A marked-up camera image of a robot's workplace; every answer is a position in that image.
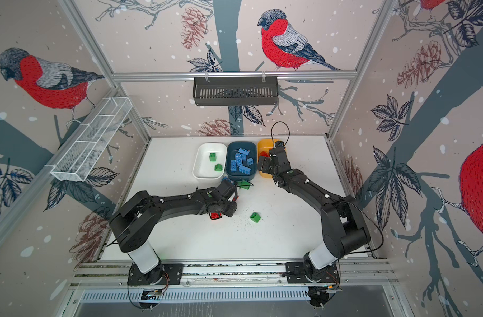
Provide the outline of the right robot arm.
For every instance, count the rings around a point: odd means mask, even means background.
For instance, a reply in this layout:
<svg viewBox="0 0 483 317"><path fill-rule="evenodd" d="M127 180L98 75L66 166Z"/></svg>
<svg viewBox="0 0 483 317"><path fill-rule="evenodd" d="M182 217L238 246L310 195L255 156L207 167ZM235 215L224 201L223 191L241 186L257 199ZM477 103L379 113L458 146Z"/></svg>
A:
<svg viewBox="0 0 483 317"><path fill-rule="evenodd" d="M369 228L356 200L329 192L301 170L293 169L283 141L277 141L269 155L259 160L258 170L271 174L278 187L298 196L320 215L322 243L303 257L308 280L327 277L329 267L370 242Z"/></svg>

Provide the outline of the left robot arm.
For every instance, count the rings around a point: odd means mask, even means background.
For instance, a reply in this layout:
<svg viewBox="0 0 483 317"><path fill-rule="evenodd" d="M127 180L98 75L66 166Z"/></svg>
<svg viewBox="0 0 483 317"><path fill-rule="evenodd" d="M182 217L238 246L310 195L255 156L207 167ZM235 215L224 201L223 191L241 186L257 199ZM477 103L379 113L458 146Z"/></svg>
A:
<svg viewBox="0 0 483 317"><path fill-rule="evenodd" d="M187 215L219 214L232 217L237 209L237 186L223 179L216 187L197 189L190 194L161 197L139 191L109 220L109 226L122 253L133 264L127 285L178 285L183 266L164 265L149 237L165 220Z"/></svg>

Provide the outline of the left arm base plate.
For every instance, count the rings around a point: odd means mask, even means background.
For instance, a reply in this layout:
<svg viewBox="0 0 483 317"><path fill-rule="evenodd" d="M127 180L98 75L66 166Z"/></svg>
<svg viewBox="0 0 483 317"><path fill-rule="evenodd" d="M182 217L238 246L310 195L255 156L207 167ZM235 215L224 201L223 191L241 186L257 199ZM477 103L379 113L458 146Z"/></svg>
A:
<svg viewBox="0 0 483 317"><path fill-rule="evenodd" d="M148 273L142 273L135 263L129 270L128 286L179 285L183 274L183 264L160 263Z"/></svg>

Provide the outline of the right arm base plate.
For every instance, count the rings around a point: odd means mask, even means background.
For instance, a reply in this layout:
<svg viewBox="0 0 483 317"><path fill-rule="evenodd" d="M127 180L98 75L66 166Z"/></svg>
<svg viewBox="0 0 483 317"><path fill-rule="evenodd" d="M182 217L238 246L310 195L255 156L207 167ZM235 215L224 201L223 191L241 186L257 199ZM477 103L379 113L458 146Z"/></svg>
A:
<svg viewBox="0 0 483 317"><path fill-rule="evenodd" d="M328 283L336 285L340 281L336 263L322 269L316 269L309 261L287 262L285 267L282 277L285 277L289 284Z"/></svg>

